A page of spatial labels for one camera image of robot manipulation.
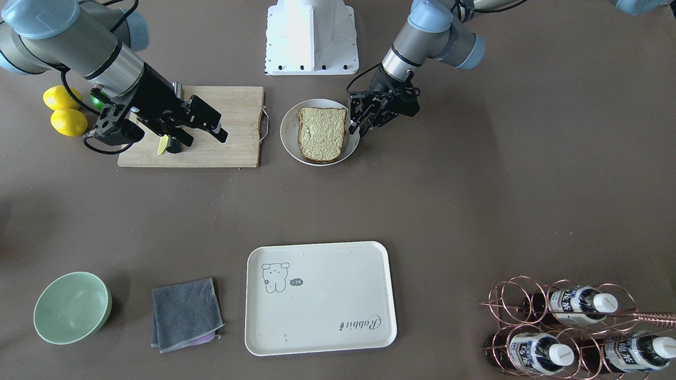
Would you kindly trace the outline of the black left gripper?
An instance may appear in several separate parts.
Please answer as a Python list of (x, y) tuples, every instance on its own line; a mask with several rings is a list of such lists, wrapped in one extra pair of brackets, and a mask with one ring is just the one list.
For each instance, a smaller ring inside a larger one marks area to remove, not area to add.
[[(367, 90), (350, 90), (354, 82), (374, 69), (377, 71)], [(408, 68), (404, 72), (404, 79), (399, 80), (388, 74), (382, 64), (378, 63), (352, 79), (347, 86), (351, 121), (349, 133), (358, 133), (363, 138), (372, 128), (381, 128), (399, 115), (414, 117), (420, 110), (420, 89), (412, 84), (414, 75)]]

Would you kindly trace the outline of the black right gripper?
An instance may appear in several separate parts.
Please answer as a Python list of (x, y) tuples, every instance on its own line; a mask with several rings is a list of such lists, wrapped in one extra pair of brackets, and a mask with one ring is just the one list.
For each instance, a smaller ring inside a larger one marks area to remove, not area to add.
[(147, 63), (140, 79), (125, 94), (114, 96), (112, 90), (103, 91), (109, 103), (94, 126), (94, 138), (103, 144), (116, 146), (135, 144), (142, 140), (145, 130), (128, 120), (135, 109), (137, 121), (157, 136), (169, 136), (168, 148), (191, 147), (194, 138), (183, 127), (199, 128), (224, 144), (228, 133), (221, 126), (221, 113), (201, 97), (193, 94), (188, 101), (178, 97), (174, 87)]

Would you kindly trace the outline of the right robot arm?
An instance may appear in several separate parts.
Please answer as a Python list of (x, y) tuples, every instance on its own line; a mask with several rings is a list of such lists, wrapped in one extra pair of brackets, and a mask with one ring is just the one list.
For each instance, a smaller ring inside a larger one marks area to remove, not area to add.
[(9, 1), (2, 9), (2, 68), (37, 75), (69, 69), (92, 84), (103, 103), (87, 139), (129, 148), (145, 130), (190, 147), (186, 128), (227, 139), (221, 114), (195, 94), (183, 100), (138, 56), (148, 44), (140, 15), (95, 1)]

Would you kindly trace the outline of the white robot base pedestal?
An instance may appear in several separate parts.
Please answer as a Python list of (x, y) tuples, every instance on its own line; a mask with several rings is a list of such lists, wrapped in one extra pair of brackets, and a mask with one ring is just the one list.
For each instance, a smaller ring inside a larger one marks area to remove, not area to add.
[(351, 75), (360, 67), (353, 7), (278, 1), (267, 9), (267, 75)]

